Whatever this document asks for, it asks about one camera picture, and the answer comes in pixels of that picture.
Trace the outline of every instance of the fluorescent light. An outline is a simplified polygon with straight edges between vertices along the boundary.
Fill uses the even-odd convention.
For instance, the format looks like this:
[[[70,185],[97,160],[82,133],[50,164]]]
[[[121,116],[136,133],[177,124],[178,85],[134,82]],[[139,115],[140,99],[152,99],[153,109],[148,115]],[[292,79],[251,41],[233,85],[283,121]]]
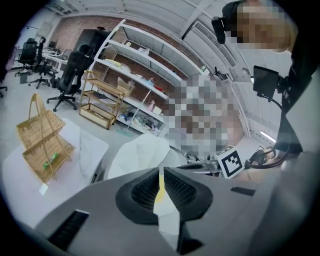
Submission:
[[[260,131],[260,133],[267,137],[270,141],[272,141],[273,143],[276,143],[276,140],[274,138],[272,138],[271,136],[269,136],[268,134],[264,133],[263,131]]]

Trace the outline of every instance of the white ceiling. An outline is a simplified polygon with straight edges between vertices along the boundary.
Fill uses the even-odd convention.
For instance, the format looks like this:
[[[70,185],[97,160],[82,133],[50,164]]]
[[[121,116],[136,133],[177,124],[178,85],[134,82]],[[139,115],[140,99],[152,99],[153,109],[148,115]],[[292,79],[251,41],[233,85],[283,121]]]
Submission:
[[[77,15],[105,15],[123,16],[134,18],[151,27],[157,27],[161,32],[172,36],[175,40],[182,41],[182,36],[196,21],[201,21],[210,30],[211,19],[214,16],[222,16],[222,8],[226,3],[233,0],[52,0],[53,3],[64,5],[68,12],[67,16]],[[240,102],[249,121],[264,125],[264,130],[276,137],[278,132],[280,110],[273,103],[268,103],[260,98],[259,104],[256,93],[252,90],[250,76],[243,73],[243,68],[250,70],[253,74],[254,65],[262,66],[278,71],[280,75],[286,76],[291,66],[291,58],[287,53],[278,54],[266,50],[243,49],[232,43],[229,39],[225,46],[229,49],[236,60],[237,66],[230,68],[235,89],[239,95]]]

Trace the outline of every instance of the white floor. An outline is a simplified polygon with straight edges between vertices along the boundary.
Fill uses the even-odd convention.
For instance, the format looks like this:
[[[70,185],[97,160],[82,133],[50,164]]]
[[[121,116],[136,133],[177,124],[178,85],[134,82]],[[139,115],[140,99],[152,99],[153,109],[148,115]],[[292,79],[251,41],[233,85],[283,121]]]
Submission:
[[[57,97],[60,94],[57,89],[48,87],[46,84],[42,84],[39,89],[36,89],[36,83],[31,86],[28,86],[28,83],[20,84],[20,77],[15,77],[16,72],[17,70],[8,72],[3,84],[0,85],[8,87],[8,91],[1,90],[3,98],[0,98],[0,163],[21,143],[16,132],[16,125],[28,119],[32,94],[37,92],[41,95],[47,110],[52,110],[58,102],[52,100],[47,104],[47,98]],[[39,78],[38,74],[29,75],[27,81],[33,81],[37,78]],[[43,78],[50,79],[51,77],[48,75]],[[75,102],[78,103],[81,95],[77,93],[75,97]],[[112,125],[110,130],[106,130],[80,116],[77,110],[65,102],[57,107],[56,114],[60,118],[69,119],[81,129],[109,144],[109,149],[102,160],[103,170],[109,169],[113,158],[124,143],[130,142],[141,134],[131,128],[127,130],[127,127],[119,122]]]

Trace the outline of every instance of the white shelving unit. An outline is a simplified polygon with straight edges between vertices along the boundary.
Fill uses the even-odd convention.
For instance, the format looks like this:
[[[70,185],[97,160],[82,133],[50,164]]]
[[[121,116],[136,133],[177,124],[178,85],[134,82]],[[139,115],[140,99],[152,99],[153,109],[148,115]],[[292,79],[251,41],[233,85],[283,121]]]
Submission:
[[[140,85],[144,86],[148,89],[148,92],[144,98],[143,101],[139,101],[133,97],[125,97],[124,102],[135,107],[136,112],[133,117],[136,116],[136,114],[139,111],[142,111],[143,113],[147,114],[150,117],[155,118],[159,122],[163,123],[162,125],[163,130],[160,133],[160,137],[164,137],[167,133],[166,125],[164,123],[164,118],[160,115],[154,114],[153,112],[149,111],[147,107],[143,104],[148,97],[148,95],[153,92],[157,94],[159,97],[161,97],[164,100],[168,100],[169,97],[162,93],[161,91],[157,90],[153,86],[151,86],[149,83],[147,83],[145,80],[142,80],[139,76],[135,74],[131,74],[129,70],[126,68],[118,67],[114,63],[100,59],[99,55],[103,50],[107,51],[110,48],[114,48],[116,50],[116,54],[120,54],[122,56],[125,56],[128,59],[131,59],[135,61],[136,63],[148,68],[155,74],[159,75],[166,81],[168,81],[173,86],[181,86],[182,78],[179,77],[176,73],[174,73],[172,70],[164,66],[162,63],[158,62],[154,58],[143,54],[142,52],[127,46],[125,44],[116,42],[114,40],[111,40],[113,35],[120,29],[123,28],[127,39],[126,41],[133,42],[143,48],[150,49],[153,53],[157,54],[164,60],[166,60],[168,63],[176,67],[178,70],[180,70],[183,74],[185,74],[187,77],[192,77],[195,75],[202,75],[203,72],[201,69],[193,63],[192,60],[190,60],[187,56],[185,56],[182,52],[180,52],[178,49],[167,43],[166,41],[162,40],[161,38],[158,38],[157,36],[154,36],[151,33],[148,33],[146,31],[143,31],[139,28],[129,26],[125,24],[125,19],[123,19],[109,34],[109,36],[106,38],[106,40],[101,45],[100,49],[97,51],[94,62],[90,66],[89,70],[92,71],[95,63],[100,63],[102,65],[105,65],[106,67],[119,72],[120,74],[125,75],[126,77],[132,79],[136,83],[139,83]],[[109,95],[108,93],[104,94],[109,97],[110,99],[113,99],[112,95]],[[148,130],[144,129],[140,125],[135,124],[132,120],[131,121],[125,121],[123,116],[118,116],[117,119],[119,122],[127,125],[128,127],[131,127],[141,133],[149,133]],[[175,147],[179,149],[179,145],[174,145],[172,141],[169,141],[169,144],[172,147]]]

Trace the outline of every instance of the two-tier wicker basket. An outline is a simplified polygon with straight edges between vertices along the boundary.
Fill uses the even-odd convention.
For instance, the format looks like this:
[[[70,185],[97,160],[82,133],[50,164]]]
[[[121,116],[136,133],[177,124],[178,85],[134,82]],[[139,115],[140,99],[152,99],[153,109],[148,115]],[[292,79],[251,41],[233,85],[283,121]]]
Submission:
[[[38,115],[31,117],[33,102]],[[22,156],[44,183],[55,175],[75,149],[58,135],[65,125],[66,123],[51,110],[46,110],[41,96],[34,93],[30,101],[28,120],[16,126],[18,135],[26,148]]]

